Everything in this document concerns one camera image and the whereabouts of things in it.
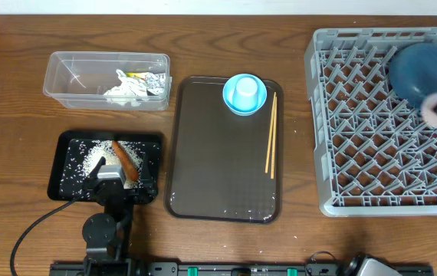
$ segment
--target plastic container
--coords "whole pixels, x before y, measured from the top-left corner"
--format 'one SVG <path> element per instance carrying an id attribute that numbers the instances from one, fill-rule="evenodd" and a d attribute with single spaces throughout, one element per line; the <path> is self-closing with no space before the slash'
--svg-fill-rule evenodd
<path id="1" fill-rule="evenodd" d="M 437 130 L 387 77 L 437 28 L 320 29 L 305 51 L 317 194 L 327 216 L 437 215 Z"/>
<path id="2" fill-rule="evenodd" d="M 71 109 L 166 110 L 171 88 L 169 66 L 166 54 L 54 52 L 48 63 L 43 93 Z M 106 91 L 121 85 L 117 69 L 166 74 L 165 92 L 147 97 L 105 96 Z"/>

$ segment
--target chopsticks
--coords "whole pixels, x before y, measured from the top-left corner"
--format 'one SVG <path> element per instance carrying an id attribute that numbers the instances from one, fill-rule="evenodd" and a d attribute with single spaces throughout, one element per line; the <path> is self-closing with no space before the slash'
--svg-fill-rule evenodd
<path id="1" fill-rule="evenodd" d="M 266 167 L 264 173 L 268 173 L 268 165 L 270 163 L 270 149 L 271 149 L 271 179 L 274 178 L 274 151 L 276 149 L 277 138 L 277 93 L 274 92 L 273 105 L 271 106 L 271 121 L 270 121 L 270 134 L 268 137 L 268 152 L 266 153 Z"/>

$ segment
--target gray dish rack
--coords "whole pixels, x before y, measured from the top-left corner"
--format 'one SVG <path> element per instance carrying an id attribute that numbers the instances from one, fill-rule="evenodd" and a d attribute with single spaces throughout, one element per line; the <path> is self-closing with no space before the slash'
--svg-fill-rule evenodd
<path id="1" fill-rule="evenodd" d="M 437 215 L 437 130 L 387 73 L 437 28 L 320 29 L 305 52 L 320 210 L 327 216 Z"/>

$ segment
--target green clip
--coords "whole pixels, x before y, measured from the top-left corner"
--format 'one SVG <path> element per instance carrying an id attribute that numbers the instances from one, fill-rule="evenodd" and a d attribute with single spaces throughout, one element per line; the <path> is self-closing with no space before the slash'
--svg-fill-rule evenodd
<path id="1" fill-rule="evenodd" d="M 287 276 L 297 276 L 297 269 L 295 269 L 295 268 L 287 269 Z"/>
<path id="2" fill-rule="evenodd" d="M 198 268 L 188 268 L 188 276 L 198 276 Z"/>

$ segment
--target brown tray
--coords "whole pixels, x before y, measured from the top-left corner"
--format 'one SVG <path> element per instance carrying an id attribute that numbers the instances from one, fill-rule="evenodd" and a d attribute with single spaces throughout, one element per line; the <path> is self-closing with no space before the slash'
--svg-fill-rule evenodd
<path id="1" fill-rule="evenodd" d="M 177 218 L 269 223 L 281 210 L 283 91 L 265 80 L 264 106 L 240 117 L 223 101 L 227 80 L 189 77 L 179 87 L 165 206 Z M 278 121 L 271 179 L 265 162 L 274 92 Z"/>

